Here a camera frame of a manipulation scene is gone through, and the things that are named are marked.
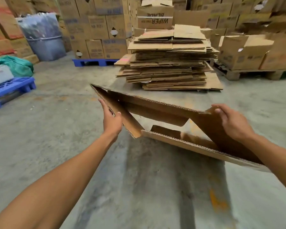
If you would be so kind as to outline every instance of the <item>gray trash bin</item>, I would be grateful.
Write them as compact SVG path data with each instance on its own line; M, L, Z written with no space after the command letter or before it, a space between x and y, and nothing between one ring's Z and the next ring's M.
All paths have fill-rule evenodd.
M40 61L53 61L66 56L62 37L27 39Z

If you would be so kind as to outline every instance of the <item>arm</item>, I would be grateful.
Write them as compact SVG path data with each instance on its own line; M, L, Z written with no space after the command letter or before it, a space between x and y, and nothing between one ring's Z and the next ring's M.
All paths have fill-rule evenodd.
M0 229L59 228L77 203L122 129L103 100L104 132L82 153L59 165L20 193L1 213Z
M247 119L225 104L213 104L226 134L251 150L286 187L286 149L256 134Z

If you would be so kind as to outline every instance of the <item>green plastic sack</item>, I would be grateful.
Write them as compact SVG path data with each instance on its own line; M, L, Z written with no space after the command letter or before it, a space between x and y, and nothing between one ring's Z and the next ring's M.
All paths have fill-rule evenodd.
M7 65L14 77L31 77L33 76L33 64L26 60L15 56L0 57L0 65Z

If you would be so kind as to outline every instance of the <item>gray floor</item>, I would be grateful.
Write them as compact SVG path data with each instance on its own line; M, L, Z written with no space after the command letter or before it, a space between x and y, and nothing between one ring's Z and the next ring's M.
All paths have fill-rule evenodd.
M36 65L37 90L0 109L0 211L101 134L102 109L89 83L123 88L119 68L76 68L71 57ZM286 147L286 79L220 79L221 93L132 92L197 110L227 103ZM154 123L136 118L148 129ZM201 133L193 122L184 130ZM286 188L271 173L134 140L123 129L62 228L286 228Z

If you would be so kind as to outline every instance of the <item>person's left hand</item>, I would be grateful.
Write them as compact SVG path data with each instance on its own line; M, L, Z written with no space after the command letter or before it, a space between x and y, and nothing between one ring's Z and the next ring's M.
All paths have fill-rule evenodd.
M120 112L117 112L116 116L114 117L109 110L107 104L104 100L99 99L99 102L101 103L104 111L104 134L108 136L112 136L114 141L116 141L118 134L122 130L122 115Z

